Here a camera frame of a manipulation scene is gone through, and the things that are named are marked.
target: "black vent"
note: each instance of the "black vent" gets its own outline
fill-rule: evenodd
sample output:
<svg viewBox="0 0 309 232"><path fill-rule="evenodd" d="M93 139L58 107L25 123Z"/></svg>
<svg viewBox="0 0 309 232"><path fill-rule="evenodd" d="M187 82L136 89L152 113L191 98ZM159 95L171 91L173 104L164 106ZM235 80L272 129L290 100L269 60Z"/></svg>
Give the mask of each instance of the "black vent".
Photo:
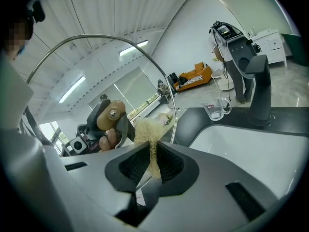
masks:
<svg viewBox="0 0 309 232"><path fill-rule="evenodd" d="M241 183L230 183L226 185L226 188L233 196L234 200L237 202L249 221L256 219L258 216L265 212L265 209Z"/></svg>
<svg viewBox="0 0 309 232"><path fill-rule="evenodd" d="M73 163L70 165L65 165L64 167L66 168L67 171L71 171L71 170L82 168L85 166L87 166L87 164L81 161L81 162Z"/></svg>
<svg viewBox="0 0 309 232"><path fill-rule="evenodd" d="M176 177L184 167L184 161L171 151L158 146L157 163L160 169L162 184Z"/></svg>
<svg viewBox="0 0 309 232"><path fill-rule="evenodd" d="M141 150L119 164L119 171L136 185L149 165L149 152Z"/></svg>

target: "glass cup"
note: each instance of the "glass cup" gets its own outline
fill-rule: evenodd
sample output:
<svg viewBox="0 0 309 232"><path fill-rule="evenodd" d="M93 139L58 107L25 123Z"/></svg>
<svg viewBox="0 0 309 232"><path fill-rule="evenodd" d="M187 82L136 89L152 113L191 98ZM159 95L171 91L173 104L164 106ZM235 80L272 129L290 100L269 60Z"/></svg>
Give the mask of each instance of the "glass cup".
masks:
<svg viewBox="0 0 309 232"><path fill-rule="evenodd" d="M224 110L222 101L228 102L228 111ZM220 97L220 93L217 91L210 91L206 93L205 102L202 102L204 109L206 110L209 118L213 121L218 121L223 118L224 114L229 114L232 111L232 104L227 98Z"/></svg>

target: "hand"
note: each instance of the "hand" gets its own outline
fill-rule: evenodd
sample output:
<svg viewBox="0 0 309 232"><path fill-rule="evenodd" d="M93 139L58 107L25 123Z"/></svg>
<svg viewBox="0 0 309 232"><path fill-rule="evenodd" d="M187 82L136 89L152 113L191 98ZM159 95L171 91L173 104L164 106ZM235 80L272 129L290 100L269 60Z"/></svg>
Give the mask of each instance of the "hand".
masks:
<svg viewBox="0 0 309 232"><path fill-rule="evenodd" d="M98 144L101 148L99 152L115 149L118 144L115 129L110 129L107 133L107 138L105 136L101 137Z"/></svg>

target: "drawer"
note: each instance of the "drawer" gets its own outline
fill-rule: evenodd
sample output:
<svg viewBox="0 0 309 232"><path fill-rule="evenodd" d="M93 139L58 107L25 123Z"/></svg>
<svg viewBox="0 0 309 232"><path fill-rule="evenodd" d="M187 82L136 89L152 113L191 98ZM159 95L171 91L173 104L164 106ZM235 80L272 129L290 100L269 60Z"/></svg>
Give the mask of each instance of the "drawer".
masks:
<svg viewBox="0 0 309 232"><path fill-rule="evenodd" d="M259 46L261 48L261 52L259 53L259 55L265 54L265 55L267 55L268 61L272 61L273 55L272 55L272 50L270 48L269 41L264 41L264 42L260 43Z"/></svg>
<svg viewBox="0 0 309 232"><path fill-rule="evenodd" d="M280 38L274 38L269 40L271 50L282 48L282 42Z"/></svg>
<svg viewBox="0 0 309 232"><path fill-rule="evenodd" d="M271 58L269 59L268 56L268 62L271 63L277 63L277 62L281 62L284 61L284 55L283 55L283 49L276 49L276 50L272 50L270 52Z"/></svg>

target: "orange couch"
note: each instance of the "orange couch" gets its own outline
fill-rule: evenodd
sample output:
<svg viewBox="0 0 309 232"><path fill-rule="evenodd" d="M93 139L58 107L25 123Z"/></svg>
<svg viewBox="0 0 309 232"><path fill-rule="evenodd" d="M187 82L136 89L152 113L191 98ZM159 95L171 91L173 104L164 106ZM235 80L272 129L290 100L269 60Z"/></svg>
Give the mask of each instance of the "orange couch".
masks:
<svg viewBox="0 0 309 232"><path fill-rule="evenodd" d="M177 89L177 86L179 85L179 83L177 82L177 83L174 84L174 88L177 90L177 92L191 88L191 87L195 87L195 86L198 86L198 85L201 85L201 84L204 84L204 83L208 83L210 81L212 71L211 71L211 68L208 65L206 65L206 67L204 68L204 63L200 62L198 64L195 64L194 67L195 67L195 70L187 72L187 73L181 73L179 75L179 77L183 76L183 77L187 78L188 80L191 80L194 77L201 75L203 79L195 81L195 82L187 84L187 85L184 85L184 86L182 86L178 89Z"/></svg>

